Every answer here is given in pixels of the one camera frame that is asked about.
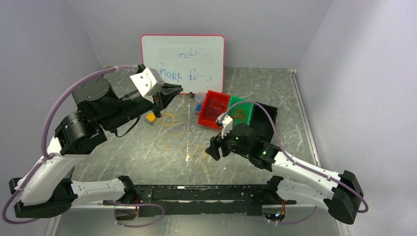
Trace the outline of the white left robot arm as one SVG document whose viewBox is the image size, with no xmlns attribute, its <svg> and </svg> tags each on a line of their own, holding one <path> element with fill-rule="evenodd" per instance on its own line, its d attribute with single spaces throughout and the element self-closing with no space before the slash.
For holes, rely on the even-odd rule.
<svg viewBox="0 0 417 236">
<path fill-rule="evenodd" d="M 170 102 L 182 92 L 181 85 L 162 82 L 148 73 L 133 75 L 135 89 L 118 97 L 103 77 L 81 83 L 72 92 L 77 111 L 67 115 L 55 129 L 47 148 L 33 169 L 23 178 L 13 178 L 9 185 L 17 196 L 14 205 L 17 218 L 52 218 L 71 207 L 96 201 L 135 204 L 136 188 L 128 176 L 96 182 L 78 182 L 71 178 L 75 165 L 100 144 L 106 142 L 106 131 L 152 112 L 161 117 Z"/>
</svg>

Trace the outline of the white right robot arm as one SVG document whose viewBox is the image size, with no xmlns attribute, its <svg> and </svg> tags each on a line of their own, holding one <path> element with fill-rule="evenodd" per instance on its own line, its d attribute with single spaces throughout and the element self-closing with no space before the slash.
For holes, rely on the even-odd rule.
<svg viewBox="0 0 417 236">
<path fill-rule="evenodd" d="M 255 130 L 238 124 L 228 133 L 210 139 L 206 153 L 218 161 L 235 153 L 259 169 L 281 178 L 266 189 L 266 199 L 276 204 L 294 200 L 327 210 L 334 219 L 352 225 L 360 213 L 364 193 L 356 175 L 345 170 L 333 172 L 300 160 L 272 143 L 261 140 Z"/>
</svg>

